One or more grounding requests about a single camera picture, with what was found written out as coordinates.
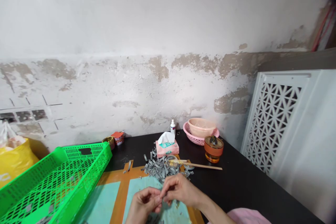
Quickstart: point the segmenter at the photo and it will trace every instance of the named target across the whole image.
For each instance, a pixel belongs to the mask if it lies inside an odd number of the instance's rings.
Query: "tissue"
[[[158,158],[166,155],[176,155],[180,153],[179,145],[175,140],[175,134],[172,132],[163,133],[156,142],[156,153]]]

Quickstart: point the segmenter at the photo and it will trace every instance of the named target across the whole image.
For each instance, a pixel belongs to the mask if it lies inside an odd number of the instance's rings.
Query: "white cabinet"
[[[241,153],[326,223],[335,151],[336,70],[258,73]]]

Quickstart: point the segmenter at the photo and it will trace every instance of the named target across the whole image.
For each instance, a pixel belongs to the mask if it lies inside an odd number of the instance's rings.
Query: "lattice panel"
[[[301,87],[263,83],[244,155],[269,174]]]

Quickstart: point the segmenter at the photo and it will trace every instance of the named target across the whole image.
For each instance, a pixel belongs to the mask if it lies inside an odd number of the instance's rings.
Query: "pink tissue box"
[[[163,156],[176,155],[180,153],[179,145],[176,140],[175,143],[161,143],[155,142],[156,144],[156,154],[158,158],[162,158]]]

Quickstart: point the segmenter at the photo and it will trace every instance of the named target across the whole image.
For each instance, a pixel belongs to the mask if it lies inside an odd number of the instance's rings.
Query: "green basket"
[[[71,223],[111,157],[107,142],[57,147],[0,190],[0,223]]]

